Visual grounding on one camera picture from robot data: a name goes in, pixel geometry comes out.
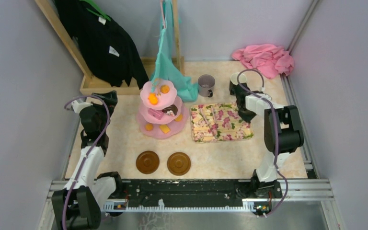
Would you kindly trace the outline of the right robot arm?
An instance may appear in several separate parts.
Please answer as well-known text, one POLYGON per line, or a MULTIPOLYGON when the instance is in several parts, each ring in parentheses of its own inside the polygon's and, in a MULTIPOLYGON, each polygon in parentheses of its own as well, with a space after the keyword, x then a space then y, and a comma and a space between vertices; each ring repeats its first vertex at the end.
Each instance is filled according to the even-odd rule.
POLYGON ((304 143, 299 110, 294 105, 273 102, 266 93, 250 91, 245 83, 233 86, 230 92, 235 95, 238 114, 245 122, 251 122, 256 116, 264 119, 267 153, 251 178, 251 193, 255 197, 264 197, 275 187, 285 160, 304 143))

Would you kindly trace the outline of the black mug white inside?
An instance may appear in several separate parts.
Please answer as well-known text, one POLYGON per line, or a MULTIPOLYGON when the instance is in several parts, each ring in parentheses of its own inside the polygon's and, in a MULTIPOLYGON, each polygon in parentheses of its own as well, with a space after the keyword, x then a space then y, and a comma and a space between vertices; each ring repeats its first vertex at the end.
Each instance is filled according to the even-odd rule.
POLYGON ((247 77, 242 73, 235 72, 230 77, 230 84, 229 84, 229 91, 230 95, 235 95, 235 87, 238 85, 238 80, 240 83, 246 83, 247 84, 247 77))

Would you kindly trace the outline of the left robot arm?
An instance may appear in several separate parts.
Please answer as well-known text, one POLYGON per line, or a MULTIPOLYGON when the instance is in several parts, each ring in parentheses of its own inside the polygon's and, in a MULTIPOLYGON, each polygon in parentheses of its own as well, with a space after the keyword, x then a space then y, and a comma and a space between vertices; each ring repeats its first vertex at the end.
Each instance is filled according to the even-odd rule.
POLYGON ((108 150, 106 130, 118 102, 117 92, 92 93, 89 97, 99 103, 86 101, 87 96, 78 96, 64 105, 64 109, 79 115, 83 130, 77 166, 64 187, 51 196, 59 230, 98 229, 108 198, 119 198, 125 191, 117 172, 95 177, 108 150))

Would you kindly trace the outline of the brown wooden coaster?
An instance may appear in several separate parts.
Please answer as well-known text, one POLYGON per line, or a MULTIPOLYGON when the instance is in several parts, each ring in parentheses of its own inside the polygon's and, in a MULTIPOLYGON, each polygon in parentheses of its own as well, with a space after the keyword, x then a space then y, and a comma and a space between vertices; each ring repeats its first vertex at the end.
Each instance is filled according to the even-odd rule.
POLYGON ((153 151, 144 151, 136 159, 136 168, 143 174, 154 173, 160 165, 159 156, 153 151))
POLYGON ((168 158, 167 168, 171 174, 182 176, 189 172, 191 168, 191 160, 187 154, 176 152, 168 158))

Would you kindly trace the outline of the orange macaron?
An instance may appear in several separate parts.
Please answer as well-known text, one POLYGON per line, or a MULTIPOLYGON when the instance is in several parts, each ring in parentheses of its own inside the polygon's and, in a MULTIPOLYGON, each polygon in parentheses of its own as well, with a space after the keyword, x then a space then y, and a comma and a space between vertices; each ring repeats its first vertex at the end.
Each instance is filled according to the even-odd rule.
POLYGON ((160 87, 160 93, 167 94, 170 91, 170 87, 168 85, 162 85, 160 87))
POLYGON ((151 124, 151 123, 147 123, 146 125, 145 125, 145 130, 146 131, 152 131, 154 129, 154 125, 153 124, 151 124))

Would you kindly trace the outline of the orange biscuit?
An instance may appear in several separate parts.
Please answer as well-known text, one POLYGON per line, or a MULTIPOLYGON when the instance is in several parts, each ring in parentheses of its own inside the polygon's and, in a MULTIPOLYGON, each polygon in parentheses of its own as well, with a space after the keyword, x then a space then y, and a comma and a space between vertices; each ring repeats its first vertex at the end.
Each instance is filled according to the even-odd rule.
POLYGON ((159 125, 159 129, 162 133, 167 134, 170 132, 170 128, 167 125, 159 125))

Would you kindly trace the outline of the orange round cookie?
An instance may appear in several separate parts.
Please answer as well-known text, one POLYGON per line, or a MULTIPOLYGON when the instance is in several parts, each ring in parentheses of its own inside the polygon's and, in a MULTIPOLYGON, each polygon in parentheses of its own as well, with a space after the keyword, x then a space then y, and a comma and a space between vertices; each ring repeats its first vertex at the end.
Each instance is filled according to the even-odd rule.
POLYGON ((180 114, 180 115, 178 115, 176 118, 175 118, 175 121, 176 122, 180 122, 180 121, 182 121, 182 119, 183 119, 183 114, 180 114))

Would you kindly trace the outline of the chocolate cake slice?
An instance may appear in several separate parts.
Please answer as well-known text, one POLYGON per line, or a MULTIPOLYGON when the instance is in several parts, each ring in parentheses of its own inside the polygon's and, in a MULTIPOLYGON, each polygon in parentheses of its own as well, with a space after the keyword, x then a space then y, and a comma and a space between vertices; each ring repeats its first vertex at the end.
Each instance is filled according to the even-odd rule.
POLYGON ((172 104, 168 107, 163 108, 162 112, 168 116, 176 116, 178 113, 178 108, 176 105, 172 104))

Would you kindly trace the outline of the pink wafer biscuit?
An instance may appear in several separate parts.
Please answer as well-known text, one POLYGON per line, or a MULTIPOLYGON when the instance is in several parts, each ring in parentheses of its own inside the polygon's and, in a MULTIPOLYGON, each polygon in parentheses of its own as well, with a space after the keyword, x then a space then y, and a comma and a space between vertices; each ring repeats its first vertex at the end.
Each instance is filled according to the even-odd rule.
POLYGON ((155 119, 157 120, 161 120, 164 116, 164 112, 161 111, 161 110, 154 110, 154 109, 151 109, 149 108, 148 109, 148 114, 152 117, 154 117, 155 119))

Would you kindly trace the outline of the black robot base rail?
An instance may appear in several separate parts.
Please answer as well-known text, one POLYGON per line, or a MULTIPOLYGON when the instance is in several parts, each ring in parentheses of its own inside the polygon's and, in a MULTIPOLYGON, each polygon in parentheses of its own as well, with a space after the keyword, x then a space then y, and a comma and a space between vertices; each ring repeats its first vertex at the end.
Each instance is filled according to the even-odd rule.
POLYGON ((241 207, 244 199, 282 197, 278 181, 259 183, 255 179, 131 179, 118 183, 111 198, 128 207, 226 208, 241 207))

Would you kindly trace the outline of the floral serving tray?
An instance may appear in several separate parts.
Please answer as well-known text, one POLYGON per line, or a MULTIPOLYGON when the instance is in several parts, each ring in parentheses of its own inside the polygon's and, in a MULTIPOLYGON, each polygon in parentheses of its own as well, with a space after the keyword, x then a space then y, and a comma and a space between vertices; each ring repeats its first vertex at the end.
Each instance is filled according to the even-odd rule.
POLYGON ((192 139, 197 143, 247 140, 252 125, 238 114, 235 102, 198 104, 190 108, 192 139))

